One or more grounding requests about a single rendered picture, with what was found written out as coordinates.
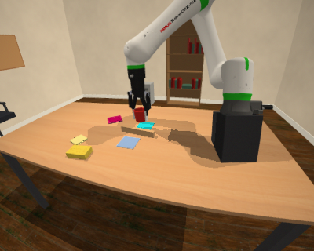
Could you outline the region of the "red cup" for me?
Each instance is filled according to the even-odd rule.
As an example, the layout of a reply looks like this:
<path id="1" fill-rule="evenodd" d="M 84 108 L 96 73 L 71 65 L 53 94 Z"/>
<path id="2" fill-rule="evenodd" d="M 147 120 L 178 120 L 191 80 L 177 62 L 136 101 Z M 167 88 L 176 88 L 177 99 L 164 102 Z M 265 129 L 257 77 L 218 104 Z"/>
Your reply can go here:
<path id="1" fill-rule="evenodd" d="M 133 110 L 137 122 L 145 122 L 144 108 L 139 107 Z"/>

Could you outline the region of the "magenta square coaster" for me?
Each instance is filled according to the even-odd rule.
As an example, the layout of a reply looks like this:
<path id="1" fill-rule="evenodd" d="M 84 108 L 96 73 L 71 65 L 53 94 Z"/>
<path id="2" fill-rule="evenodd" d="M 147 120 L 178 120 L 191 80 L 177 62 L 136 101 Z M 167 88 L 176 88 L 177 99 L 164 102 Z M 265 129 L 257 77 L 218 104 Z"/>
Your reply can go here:
<path id="1" fill-rule="evenodd" d="M 122 122 L 121 115 L 108 118 L 108 124 L 112 124 L 116 122 Z"/>

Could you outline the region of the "yellow sponge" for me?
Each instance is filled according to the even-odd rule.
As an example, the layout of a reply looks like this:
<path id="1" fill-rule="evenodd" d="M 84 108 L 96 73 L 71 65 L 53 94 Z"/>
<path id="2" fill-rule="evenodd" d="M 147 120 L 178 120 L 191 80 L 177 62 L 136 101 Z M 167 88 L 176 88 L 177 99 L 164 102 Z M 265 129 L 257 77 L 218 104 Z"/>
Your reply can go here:
<path id="1" fill-rule="evenodd" d="M 92 146 L 73 145 L 66 152 L 66 155 L 68 158 L 87 159 L 92 151 Z"/>

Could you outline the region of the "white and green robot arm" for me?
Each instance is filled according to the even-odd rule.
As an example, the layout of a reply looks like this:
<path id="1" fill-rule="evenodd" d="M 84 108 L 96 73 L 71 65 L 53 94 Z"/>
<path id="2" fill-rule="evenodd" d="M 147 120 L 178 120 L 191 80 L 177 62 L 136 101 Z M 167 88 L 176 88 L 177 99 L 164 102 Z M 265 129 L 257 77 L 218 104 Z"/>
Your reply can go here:
<path id="1" fill-rule="evenodd" d="M 210 84 L 216 89 L 223 89 L 224 100 L 220 113 L 263 115 L 264 109 L 272 110 L 273 106 L 250 100 L 254 80 L 254 62 L 251 59 L 236 57 L 226 61 L 211 12 L 214 1 L 174 0 L 159 17 L 127 42 L 124 54 L 128 78 L 146 78 L 144 63 L 181 25 L 191 19 L 206 58 Z"/>

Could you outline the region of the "pale yellow square pad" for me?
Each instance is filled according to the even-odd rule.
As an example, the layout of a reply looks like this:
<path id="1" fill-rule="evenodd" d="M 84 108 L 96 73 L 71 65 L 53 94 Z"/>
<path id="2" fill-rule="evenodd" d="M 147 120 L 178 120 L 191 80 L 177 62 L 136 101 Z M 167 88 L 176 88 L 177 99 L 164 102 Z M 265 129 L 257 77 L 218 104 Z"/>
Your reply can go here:
<path id="1" fill-rule="evenodd" d="M 75 145 L 79 145 L 86 140 L 88 140 L 88 138 L 84 137 L 83 135 L 79 135 L 76 138 L 72 139 L 71 142 Z"/>

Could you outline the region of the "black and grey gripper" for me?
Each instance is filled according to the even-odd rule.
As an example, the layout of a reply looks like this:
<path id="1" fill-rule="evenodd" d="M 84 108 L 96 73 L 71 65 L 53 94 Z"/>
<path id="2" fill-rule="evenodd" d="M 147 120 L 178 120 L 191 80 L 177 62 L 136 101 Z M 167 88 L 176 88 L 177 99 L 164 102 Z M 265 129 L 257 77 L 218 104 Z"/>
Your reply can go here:
<path id="1" fill-rule="evenodd" d="M 151 109 L 151 102 L 150 102 L 150 92 L 145 92 L 145 89 L 144 89 L 144 78 L 141 80 L 130 80 L 130 84 L 131 84 L 132 90 L 127 92 L 128 98 L 129 98 L 129 108 L 132 108 L 132 111 L 136 109 L 135 107 L 136 107 L 137 98 L 140 98 L 144 107 L 145 121 L 147 121 L 148 111 Z M 138 89 L 138 90 L 135 90 L 135 89 Z M 146 96 L 146 101 L 144 98 L 144 94 Z M 135 119 L 134 111 L 133 111 L 133 119 Z"/>

